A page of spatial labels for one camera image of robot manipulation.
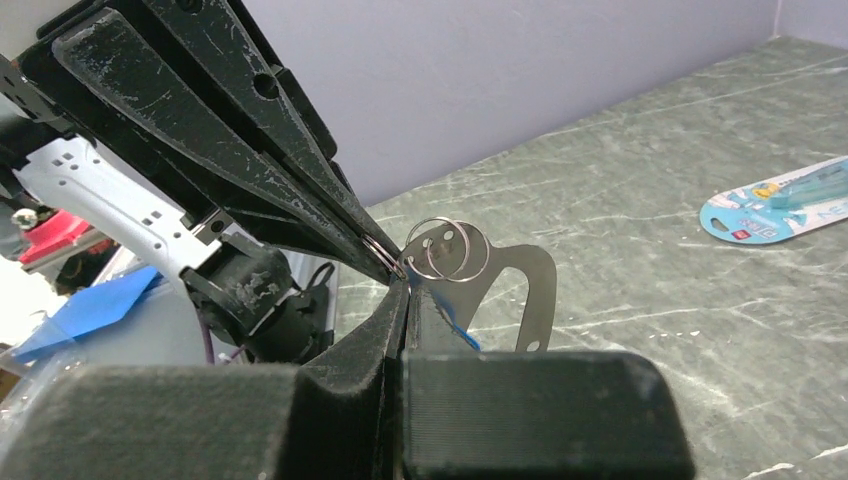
black 3d-printed part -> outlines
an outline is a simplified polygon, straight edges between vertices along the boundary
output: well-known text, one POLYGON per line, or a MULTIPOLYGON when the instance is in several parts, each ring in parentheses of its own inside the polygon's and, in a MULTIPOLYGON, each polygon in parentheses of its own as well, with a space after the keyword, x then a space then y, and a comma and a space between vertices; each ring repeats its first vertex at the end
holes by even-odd
POLYGON ((296 367, 99 367, 35 406, 0 478, 274 479, 296 367))
POLYGON ((694 477, 659 371, 628 353, 408 353, 404 464, 418 479, 694 477))

red component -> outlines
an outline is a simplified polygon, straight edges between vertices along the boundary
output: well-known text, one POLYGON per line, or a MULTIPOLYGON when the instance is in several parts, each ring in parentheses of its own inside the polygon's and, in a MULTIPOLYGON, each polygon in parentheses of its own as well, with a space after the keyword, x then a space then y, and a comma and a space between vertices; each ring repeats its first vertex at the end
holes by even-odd
POLYGON ((71 246, 88 228, 88 222, 85 220, 59 210, 46 222, 23 233, 24 238, 29 240, 32 246, 18 258, 18 261, 27 265, 71 246))

white wall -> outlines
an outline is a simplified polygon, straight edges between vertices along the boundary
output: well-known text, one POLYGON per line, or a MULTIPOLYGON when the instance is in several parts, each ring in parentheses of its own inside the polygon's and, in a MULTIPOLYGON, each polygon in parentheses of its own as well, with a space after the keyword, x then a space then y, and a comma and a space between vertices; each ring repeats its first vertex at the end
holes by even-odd
POLYGON ((777 0, 244 0, 368 204, 766 41, 777 0))
POLYGON ((848 1, 780 0, 778 32, 848 48, 848 1))

black foam pad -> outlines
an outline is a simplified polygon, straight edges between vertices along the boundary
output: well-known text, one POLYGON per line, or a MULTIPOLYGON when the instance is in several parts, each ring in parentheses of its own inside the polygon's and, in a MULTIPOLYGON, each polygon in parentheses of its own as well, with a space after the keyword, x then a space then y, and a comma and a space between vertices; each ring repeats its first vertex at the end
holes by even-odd
POLYGON ((0 478, 276 478, 296 372, 82 368, 33 406, 0 478))

hole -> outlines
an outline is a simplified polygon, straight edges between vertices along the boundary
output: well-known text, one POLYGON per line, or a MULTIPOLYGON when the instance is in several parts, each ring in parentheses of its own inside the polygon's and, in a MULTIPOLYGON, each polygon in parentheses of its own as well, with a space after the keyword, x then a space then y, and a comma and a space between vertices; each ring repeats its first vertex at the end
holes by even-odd
POLYGON ((719 220, 717 218, 710 220, 710 224, 712 224, 713 228, 715 228, 716 230, 718 230, 720 232, 726 232, 726 231, 730 230, 723 223, 721 223, 721 220, 719 220))
MULTIPOLYGON (((470 271, 460 272, 463 276, 468 273, 470 271)), ((477 340, 484 352, 515 351, 527 292, 527 277, 520 270, 506 268, 495 279, 468 329, 468 334, 477 340)))
POLYGON ((253 89, 256 90, 263 98, 273 100, 280 96, 280 89, 277 87, 277 79, 267 73, 260 73, 253 77, 253 89))
POLYGON ((202 0, 176 0, 176 4, 182 11, 197 13, 203 8, 202 0))

